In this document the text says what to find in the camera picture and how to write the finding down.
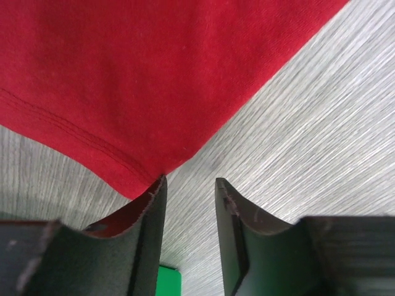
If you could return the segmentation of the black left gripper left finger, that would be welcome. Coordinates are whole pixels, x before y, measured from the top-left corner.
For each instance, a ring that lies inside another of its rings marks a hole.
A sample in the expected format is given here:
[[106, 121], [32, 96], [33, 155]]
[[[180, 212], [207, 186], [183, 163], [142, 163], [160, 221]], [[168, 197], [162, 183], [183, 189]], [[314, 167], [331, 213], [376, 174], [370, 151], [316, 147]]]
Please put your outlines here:
[[161, 176], [82, 231], [59, 220], [2, 220], [1, 294], [154, 295], [166, 204]]

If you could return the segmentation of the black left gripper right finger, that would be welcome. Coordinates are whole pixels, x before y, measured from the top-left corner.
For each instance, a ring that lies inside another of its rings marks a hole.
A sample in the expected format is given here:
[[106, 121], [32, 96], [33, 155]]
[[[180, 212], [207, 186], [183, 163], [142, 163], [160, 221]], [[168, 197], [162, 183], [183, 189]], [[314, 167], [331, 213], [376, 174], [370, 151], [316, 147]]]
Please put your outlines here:
[[393, 216], [305, 216], [289, 224], [215, 182], [226, 295], [393, 295]]

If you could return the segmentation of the dark red t-shirt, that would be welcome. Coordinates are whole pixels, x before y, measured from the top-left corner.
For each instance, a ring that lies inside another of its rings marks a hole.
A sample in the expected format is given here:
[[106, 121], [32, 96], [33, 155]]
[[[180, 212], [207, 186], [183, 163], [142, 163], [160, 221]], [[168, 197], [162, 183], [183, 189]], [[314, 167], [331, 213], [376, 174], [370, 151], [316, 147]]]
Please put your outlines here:
[[1, 124], [134, 199], [344, 1], [2, 1]]

